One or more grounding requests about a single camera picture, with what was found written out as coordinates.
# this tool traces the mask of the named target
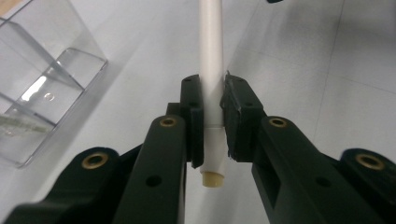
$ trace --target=white table surface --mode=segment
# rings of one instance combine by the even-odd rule
[[[198,1],[72,3],[109,66],[31,164],[0,166],[0,220],[45,197],[79,152],[141,144],[178,102],[180,80],[199,72]],[[320,151],[338,159],[363,147],[396,161],[395,9],[393,0],[224,0],[225,65]],[[220,189],[189,168],[186,223],[268,223],[250,167],[229,160]]]

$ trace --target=rod tip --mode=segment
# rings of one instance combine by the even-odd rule
[[[207,188],[222,187],[224,176],[213,172],[202,172],[202,184]]]

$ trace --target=clear plastic container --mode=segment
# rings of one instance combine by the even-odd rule
[[[26,165],[106,66],[67,0],[0,15],[0,162]]]

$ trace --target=white plastic rod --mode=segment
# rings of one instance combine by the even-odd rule
[[[205,109],[205,160],[201,173],[204,186],[215,188],[222,186],[227,157],[223,115],[219,106],[224,88],[222,7],[221,0],[199,1],[200,78]]]

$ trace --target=screw hole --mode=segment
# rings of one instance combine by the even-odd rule
[[[93,157],[88,159],[88,164],[89,165],[96,165],[99,162],[101,162],[102,160],[103,160],[103,157],[101,157],[101,156],[93,156]]]
[[[287,122],[283,119],[270,119],[271,125],[277,128],[285,128],[287,126]]]
[[[160,122],[163,127],[172,127],[176,125],[176,120],[172,118],[162,119]]]
[[[87,170],[92,170],[103,166],[108,160],[106,153],[97,152],[89,155],[82,161],[82,167]]]
[[[356,156],[356,161],[366,168],[372,170],[383,170],[385,168],[384,162],[379,158],[369,155],[369,154],[359,154]]]
[[[332,182],[330,180],[326,179],[325,177],[317,177],[315,179],[317,181],[317,184],[321,185],[324,188],[329,188],[332,185]]]
[[[152,175],[146,179],[146,185],[152,188],[159,186],[162,182],[163,180],[158,175]]]

